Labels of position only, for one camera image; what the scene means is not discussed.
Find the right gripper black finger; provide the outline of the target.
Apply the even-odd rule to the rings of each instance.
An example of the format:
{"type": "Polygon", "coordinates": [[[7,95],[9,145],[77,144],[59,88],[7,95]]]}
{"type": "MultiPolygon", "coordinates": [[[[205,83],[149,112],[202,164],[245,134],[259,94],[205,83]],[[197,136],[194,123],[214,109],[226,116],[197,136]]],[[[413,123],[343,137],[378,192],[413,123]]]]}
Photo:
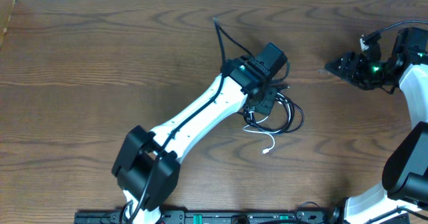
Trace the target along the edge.
{"type": "Polygon", "coordinates": [[[336,58],[334,60],[331,60],[326,63],[324,69],[327,71],[340,71],[342,69],[342,61],[343,58],[336,58]]]}
{"type": "Polygon", "coordinates": [[[338,78],[340,78],[344,82],[349,82],[349,77],[347,71],[335,70],[335,69],[326,69],[329,74],[332,74],[338,78]]]}

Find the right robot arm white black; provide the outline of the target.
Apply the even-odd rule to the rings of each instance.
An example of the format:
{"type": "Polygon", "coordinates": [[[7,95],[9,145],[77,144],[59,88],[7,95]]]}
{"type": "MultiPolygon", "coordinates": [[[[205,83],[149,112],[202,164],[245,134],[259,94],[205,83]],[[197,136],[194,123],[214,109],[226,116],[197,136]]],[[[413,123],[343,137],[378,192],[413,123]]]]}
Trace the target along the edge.
{"type": "Polygon", "coordinates": [[[391,56],[381,60],[377,30],[360,38],[361,53],[347,52],[325,70],[365,91],[399,89],[406,99],[411,131],[387,160],[380,183],[334,207],[327,223],[400,223],[427,216],[427,30],[398,31],[391,56]]]}

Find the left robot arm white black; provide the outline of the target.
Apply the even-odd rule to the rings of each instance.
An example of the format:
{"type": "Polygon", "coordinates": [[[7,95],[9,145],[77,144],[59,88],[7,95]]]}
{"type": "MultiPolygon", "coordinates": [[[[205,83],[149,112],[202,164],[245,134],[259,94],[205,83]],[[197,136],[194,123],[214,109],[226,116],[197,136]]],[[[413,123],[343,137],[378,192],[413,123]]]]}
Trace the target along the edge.
{"type": "Polygon", "coordinates": [[[127,200],[127,223],[156,223],[159,207],[177,186],[181,164],[190,150],[226,117],[244,109],[270,115],[277,88],[274,76],[288,59],[274,44],[256,56],[227,60],[199,98],[169,121],[125,137],[112,174],[127,200]]]}

